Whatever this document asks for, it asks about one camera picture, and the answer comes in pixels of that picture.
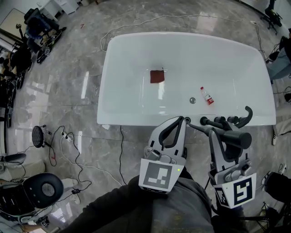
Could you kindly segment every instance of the gray marble tile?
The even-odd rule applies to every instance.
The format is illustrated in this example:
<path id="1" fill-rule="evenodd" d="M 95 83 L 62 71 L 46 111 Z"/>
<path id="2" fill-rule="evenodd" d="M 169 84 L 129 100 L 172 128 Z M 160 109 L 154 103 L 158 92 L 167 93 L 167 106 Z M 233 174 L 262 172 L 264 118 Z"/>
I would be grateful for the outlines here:
<path id="1" fill-rule="evenodd" d="M 124 140 L 130 142 L 148 142 L 154 129 L 155 127 L 122 126 Z M 176 132 L 169 135 L 169 140 L 174 139 L 174 133 Z M 208 143 L 208 138 L 204 133 L 187 127 L 185 143 Z"/>
<path id="2" fill-rule="evenodd" d="M 91 105 L 98 103 L 101 76 L 26 83 L 17 93 L 15 107 Z"/>
<path id="3" fill-rule="evenodd" d="M 31 131 L 35 125 L 46 124 L 54 132 L 64 125 L 67 132 L 75 134 L 75 144 L 80 150 L 78 162 L 88 166 L 96 166 L 108 170 L 121 182 L 119 174 L 119 155 L 121 152 L 120 126 L 110 126 L 106 130 L 97 124 L 98 95 L 100 78 L 106 53 L 100 49 L 100 39 L 113 28 L 125 24 L 139 24 L 161 15 L 196 15 L 204 14 L 223 17 L 239 22 L 223 19 L 194 16 L 190 18 L 164 17 L 140 26 L 123 27 L 112 31 L 102 41 L 104 48 L 111 38 L 117 35 L 150 31 L 181 31 L 218 36 L 259 48 L 256 30 L 250 21 L 256 21 L 262 38 L 262 47 L 268 55 L 281 35 L 275 35 L 267 29 L 267 24 L 260 20 L 252 9 L 234 0 L 110 0 L 99 5 L 80 7 L 75 13 L 63 14 L 59 18 L 61 26 L 66 26 L 61 39 L 55 44 L 51 54 L 42 64 L 34 64 L 30 73 L 26 74 L 21 90 L 17 91 L 12 127 L 7 130 L 7 147 L 9 153 L 24 151 L 31 142 Z M 84 77 L 88 74 L 87 88 L 82 95 Z M 291 86 L 288 77 L 275 80 L 274 92 L 281 92 Z M 284 103 L 282 94 L 275 95 L 276 106 Z M 140 159 L 147 145 L 153 127 L 122 126 L 124 134 L 121 171 L 128 182 L 138 175 Z M 278 138 L 275 146 L 271 145 L 272 127 L 245 127 L 250 132 L 253 142 L 250 149 L 253 167 L 257 172 L 257 187 L 261 178 L 269 171 L 277 171 L 280 163 L 291 167 L 291 134 Z M 56 133 L 52 146 L 55 149 L 57 166 L 52 167 L 48 161 L 48 147 L 30 148 L 27 150 L 27 161 L 43 158 L 47 171 L 60 178 L 76 178 L 80 171 L 78 166 L 71 165 L 63 158 L 60 150 L 60 132 Z M 65 155 L 74 162 L 78 155 L 71 142 L 62 141 Z M 192 128 L 186 131 L 186 147 L 188 158 L 186 167 L 193 178 L 205 186 L 210 165 L 210 149 L 208 138 Z M 79 193 L 81 204 L 70 202 L 73 213 L 71 222 L 82 208 L 97 197 L 118 187 L 108 174 L 95 168 L 85 168 L 81 180 L 90 179 L 92 185 Z M 207 193 L 215 202 L 211 185 Z M 271 206 L 274 200 L 260 189 L 256 200 L 245 206 L 249 216 L 259 212 L 262 201 Z M 57 204 L 68 217 L 66 203 Z"/>
<path id="4" fill-rule="evenodd" d="M 72 108 L 70 122 L 76 135 L 121 140 L 120 126 L 109 129 L 97 124 L 97 105 L 80 105 Z"/>

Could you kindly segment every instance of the gray shirt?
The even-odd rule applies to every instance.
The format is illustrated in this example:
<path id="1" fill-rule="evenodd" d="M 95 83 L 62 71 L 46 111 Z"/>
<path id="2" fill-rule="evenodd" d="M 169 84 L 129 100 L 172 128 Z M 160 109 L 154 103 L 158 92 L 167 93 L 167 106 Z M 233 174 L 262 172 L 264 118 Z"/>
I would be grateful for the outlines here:
<path id="1" fill-rule="evenodd" d="M 167 199 L 153 204 L 152 233 L 210 232 L 211 200 L 195 181 L 179 178 Z"/>

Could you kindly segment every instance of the round black cushion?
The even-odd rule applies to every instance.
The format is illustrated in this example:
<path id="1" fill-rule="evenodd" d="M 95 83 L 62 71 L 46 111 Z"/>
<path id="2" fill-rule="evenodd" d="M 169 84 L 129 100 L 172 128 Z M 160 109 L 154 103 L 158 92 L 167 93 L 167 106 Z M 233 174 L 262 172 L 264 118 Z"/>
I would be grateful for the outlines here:
<path id="1" fill-rule="evenodd" d="M 23 188 L 30 202 L 39 209 L 54 204 L 63 194 L 62 181 L 54 174 L 40 173 L 23 182 Z"/>
<path id="2" fill-rule="evenodd" d="M 44 133 L 39 126 L 34 126 L 31 137 L 33 145 L 40 148 L 44 142 Z"/>

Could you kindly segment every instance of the extension cord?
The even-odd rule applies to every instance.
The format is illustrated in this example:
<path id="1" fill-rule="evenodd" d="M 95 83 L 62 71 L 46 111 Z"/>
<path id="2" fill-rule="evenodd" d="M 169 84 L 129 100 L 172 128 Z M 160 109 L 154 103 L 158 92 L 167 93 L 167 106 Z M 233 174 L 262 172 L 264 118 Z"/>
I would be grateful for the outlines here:
<path id="1" fill-rule="evenodd" d="M 73 141 L 73 136 L 72 135 L 68 135 L 65 131 L 62 131 L 61 135 L 68 142 Z"/>

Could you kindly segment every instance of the black cable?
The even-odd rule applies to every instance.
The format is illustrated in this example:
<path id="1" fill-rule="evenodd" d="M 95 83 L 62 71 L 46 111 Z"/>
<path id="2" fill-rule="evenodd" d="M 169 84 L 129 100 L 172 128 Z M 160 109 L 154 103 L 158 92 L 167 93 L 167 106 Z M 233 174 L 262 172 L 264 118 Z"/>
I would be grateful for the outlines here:
<path id="1" fill-rule="evenodd" d="M 121 175 L 121 178 L 122 178 L 122 180 L 123 180 L 123 183 L 127 185 L 127 183 L 124 181 L 123 175 L 122 175 L 122 173 L 121 173 L 121 156 L 122 156 L 122 152 L 123 152 L 122 143 L 123 143 L 123 139 L 124 139 L 124 137 L 123 137 L 123 133 L 122 133 L 122 130 L 121 130 L 121 125 L 120 125 L 120 133 L 121 133 L 121 135 L 122 135 L 122 140 L 121 140 L 121 152 L 120 152 L 120 155 L 119 155 L 119 173 L 120 173 L 120 175 Z"/>
<path id="2" fill-rule="evenodd" d="M 48 206 L 48 207 L 45 208 L 45 209 L 42 209 L 42 210 L 38 210 L 38 211 L 36 211 L 36 213 L 35 213 L 34 215 L 32 215 L 32 216 L 29 218 L 29 220 L 30 220 L 32 217 L 35 217 L 35 216 L 39 215 L 41 212 L 47 210 L 49 207 L 50 207 L 50 206 Z"/>
<path id="3" fill-rule="evenodd" d="M 207 181 L 207 184 L 206 184 L 206 186 L 205 186 L 204 190 L 206 190 L 206 189 L 207 189 L 207 186 L 208 186 L 208 184 L 209 184 L 209 181 L 210 181 L 210 177 L 208 178 L 208 181 Z"/>
<path id="4" fill-rule="evenodd" d="M 17 152 L 16 154 L 20 154 L 20 153 L 25 153 L 29 148 L 31 148 L 31 147 L 35 147 L 34 145 L 33 146 L 30 146 L 30 147 L 28 147 L 25 151 L 21 151 L 21 152 Z"/>
<path id="5" fill-rule="evenodd" d="M 291 88 L 291 86 L 286 87 L 286 88 L 284 89 L 284 91 L 282 91 L 282 92 L 276 92 L 276 93 L 273 93 L 273 94 L 275 95 L 275 94 L 281 94 L 281 93 L 284 93 L 284 95 L 285 95 L 285 94 L 291 92 L 291 90 L 290 90 L 290 91 L 287 91 L 288 88 Z"/>
<path id="6" fill-rule="evenodd" d="M 20 163 L 20 162 L 10 162 L 10 163 L 18 163 L 19 165 L 21 165 L 22 167 L 23 167 L 23 170 L 24 170 L 24 175 L 22 176 L 22 177 L 20 177 L 20 178 L 16 178 L 16 179 L 12 179 L 12 180 L 10 180 L 10 181 L 14 181 L 14 180 L 21 180 L 25 175 L 26 175 L 26 169 L 25 169 L 25 167 L 22 165 L 22 163 Z"/>
<path id="7" fill-rule="evenodd" d="M 259 31 L 259 26 L 257 23 L 255 23 L 255 28 L 256 28 L 256 34 L 258 36 L 258 41 L 259 41 L 259 46 L 260 46 L 260 49 L 259 51 L 262 53 L 262 55 L 264 56 L 264 60 L 266 60 L 266 57 L 265 57 L 265 51 L 263 50 L 262 48 L 262 40 L 261 40 L 261 37 L 260 37 L 260 31 Z"/>
<path id="8" fill-rule="evenodd" d="M 63 201 L 63 200 L 66 200 L 68 197 L 70 197 L 70 196 L 72 196 L 72 195 L 74 195 L 74 194 L 72 193 L 71 195 L 69 195 L 69 196 L 67 196 L 66 198 L 64 198 L 64 199 L 62 199 L 62 200 L 59 200 L 59 201 L 57 201 L 57 202 L 61 202 L 61 201 Z"/>
<path id="9" fill-rule="evenodd" d="M 270 57 L 270 55 L 271 55 L 273 52 L 277 51 L 277 46 L 278 46 L 278 45 L 280 45 L 280 43 L 274 45 L 274 48 L 273 48 L 272 52 L 271 52 L 271 53 L 269 54 L 269 56 L 265 59 L 265 61 L 268 60 L 268 58 Z"/>
<path id="10" fill-rule="evenodd" d="M 280 163 L 279 168 L 278 168 L 278 173 L 280 173 L 281 169 L 283 168 L 283 164 Z"/>
<path id="11" fill-rule="evenodd" d="M 54 138 L 55 138 L 55 133 L 56 133 L 56 132 L 61 128 L 61 127 L 64 127 L 64 129 L 63 129 L 63 132 L 64 132 L 64 130 L 65 130 L 65 126 L 60 126 L 60 127 L 58 127 L 58 129 L 54 132 L 54 135 L 53 135 L 53 138 L 51 139 L 50 144 L 49 144 L 49 145 L 47 144 L 47 145 L 49 146 L 49 154 L 48 154 L 49 161 L 50 161 L 51 166 L 53 166 L 53 167 L 56 166 L 56 157 L 55 157 L 55 165 L 53 165 L 53 164 L 51 163 L 51 160 L 50 160 L 50 149 L 52 148 L 52 150 L 53 150 L 53 152 L 54 152 L 54 156 L 55 156 L 55 151 L 54 151 L 54 149 L 53 149 L 53 147 L 52 147 L 51 145 L 52 145 L 53 140 L 54 140 Z"/>
<path id="12" fill-rule="evenodd" d="M 78 157 L 80 156 L 80 151 L 79 151 L 78 147 L 75 145 L 75 136 L 74 136 L 74 134 L 73 134 L 72 132 L 70 132 L 70 133 L 68 133 L 67 135 L 69 135 L 69 134 L 72 134 L 72 135 L 73 135 L 73 144 L 74 144 L 74 147 L 76 148 L 76 150 L 78 151 L 78 156 L 77 156 L 76 159 L 75 159 L 75 164 L 77 164 L 77 165 L 81 168 L 81 171 L 80 171 L 79 174 L 78 174 L 78 180 L 79 180 L 80 183 L 90 182 L 90 184 L 88 184 L 88 186 L 87 186 L 86 188 L 84 188 L 84 189 L 80 189 L 80 191 L 84 191 L 84 190 L 86 190 L 86 189 L 87 189 L 87 188 L 92 184 L 92 181 L 90 181 L 90 180 L 84 180 L 84 181 L 81 181 L 81 180 L 80 180 L 80 174 L 81 174 L 81 172 L 82 172 L 82 170 L 83 170 L 83 167 L 80 166 L 80 165 L 78 164 L 78 162 L 77 162 L 77 159 L 78 159 Z"/>

